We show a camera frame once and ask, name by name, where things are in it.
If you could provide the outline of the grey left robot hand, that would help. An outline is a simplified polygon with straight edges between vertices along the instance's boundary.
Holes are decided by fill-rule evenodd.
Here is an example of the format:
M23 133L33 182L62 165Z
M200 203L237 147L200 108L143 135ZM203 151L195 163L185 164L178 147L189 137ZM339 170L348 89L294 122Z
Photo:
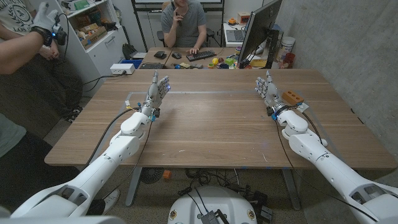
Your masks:
M162 104L164 96L170 91L169 77L165 76L159 80L159 73L156 70L152 79L152 84L147 91L144 104L141 106L141 113L151 116L154 110Z

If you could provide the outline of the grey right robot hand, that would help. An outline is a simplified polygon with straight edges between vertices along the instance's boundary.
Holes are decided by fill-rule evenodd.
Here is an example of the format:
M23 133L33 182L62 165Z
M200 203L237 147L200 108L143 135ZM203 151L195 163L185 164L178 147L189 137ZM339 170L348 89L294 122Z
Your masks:
M257 78L255 90L267 106L267 115L272 116L273 119L276 119L282 112L288 109L288 106L279 96L278 89L273 83L269 70L266 72L266 78Z

